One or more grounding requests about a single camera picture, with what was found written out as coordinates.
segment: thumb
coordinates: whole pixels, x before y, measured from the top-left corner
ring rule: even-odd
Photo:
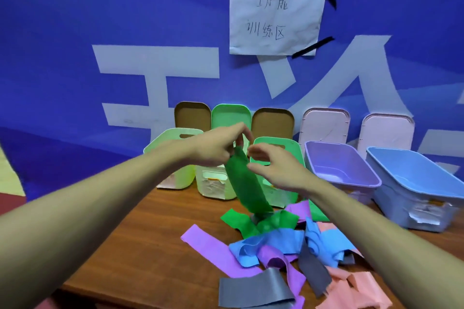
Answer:
[[[265,179],[268,179],[267,177],[270,172],[269,171],[270,166],[264,166],[264,165],[258,164],[257,162],[250,162],[248,163],[247,167],[250,171],[256,173],[257,175],[264,177]]]

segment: wood grain surface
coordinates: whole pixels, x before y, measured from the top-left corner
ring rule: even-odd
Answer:
[[[182,242],[181,236],[197,224],[226,244],[242,239],[220,219],[231,208],[247,212],[237,199],[203,197],[195,183],[184,190],[155,189],[62,289],[128,308],[215,309],[219,278],[225,274]],[[442,234],[413,232],[464,260],[463,213]],[[345,268],[371,270],[364,261]],[[393,302],[392,308],[403,308],[381,278],[374,276]],[[306,298],[306,309],[325,299],[316,299],[308,283],[301,295]]]

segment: person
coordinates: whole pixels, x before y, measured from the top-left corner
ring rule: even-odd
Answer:
[[[218,166],[253,136],[243,124],[168,141],[148,154],[0,217],[0,307],[33,308],[60,287],[158,183],[188,164]],[[310,198],[408,308],[462,308],[464,263],[319,179],[282,148],[252,144],[248,167]]]

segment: pink lid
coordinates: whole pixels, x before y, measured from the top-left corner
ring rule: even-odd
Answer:
[[[306,110],[301,121],[300,138],[302,151],[305,142],[319,141],[346,143],[350,116],[344,109],[311,108]]]
[[[370,114],[362,121],[358,152],[366,159],[369,147],[411,150],[414,120],[406,115]]]

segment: pile of fabric strips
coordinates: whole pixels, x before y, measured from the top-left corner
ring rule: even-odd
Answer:
[[[227,246],[197,225],[181,237],[229,276],[219,280],[220,307],[301,309],[305,281],[316,297],[327,296],[317,309],[387,309],[392,305],[370,272],[338,268],[339,264],[354,264],[353,253],[361,254],[333,224],[311,218],[309,201],[289,205],[261,220],[233,209],[221,219],[240,230],[244,239]],[[295,230],[304,222],[306,230]],[[295,260],[301,272],[291,264]],[[280,269],[286,270],[287,282]]]

